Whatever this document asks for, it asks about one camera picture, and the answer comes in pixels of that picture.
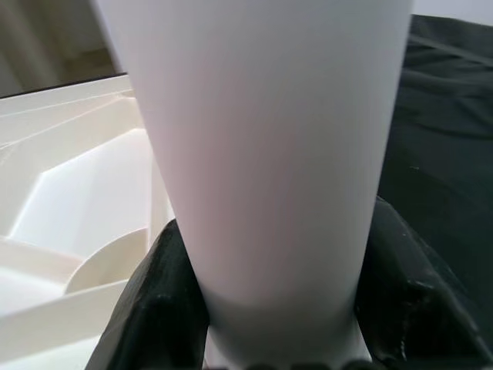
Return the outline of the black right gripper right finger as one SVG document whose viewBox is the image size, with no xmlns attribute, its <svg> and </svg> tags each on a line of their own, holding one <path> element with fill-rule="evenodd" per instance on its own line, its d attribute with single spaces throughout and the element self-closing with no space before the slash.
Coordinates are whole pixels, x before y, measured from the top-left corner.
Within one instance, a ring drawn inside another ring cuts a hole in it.
<svg viewBox="0 0 493 370">
<path fill-rule="evenodd" d="M 490 369 L 478 315 L 445 262 L 377 198 L 354 310 L 382 369 Z"/>
</svg>

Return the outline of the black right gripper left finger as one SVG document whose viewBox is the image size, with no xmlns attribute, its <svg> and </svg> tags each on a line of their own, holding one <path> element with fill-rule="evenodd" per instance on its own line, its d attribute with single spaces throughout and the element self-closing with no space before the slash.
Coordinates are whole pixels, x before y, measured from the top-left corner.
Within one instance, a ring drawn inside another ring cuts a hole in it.
<svg viewBox="0 0 493 370">
<path fill-rule="evenodd" d="M 88 369 L 200 369 L 210 317 L 171 220 L 124 287 Z"/>
</svg>

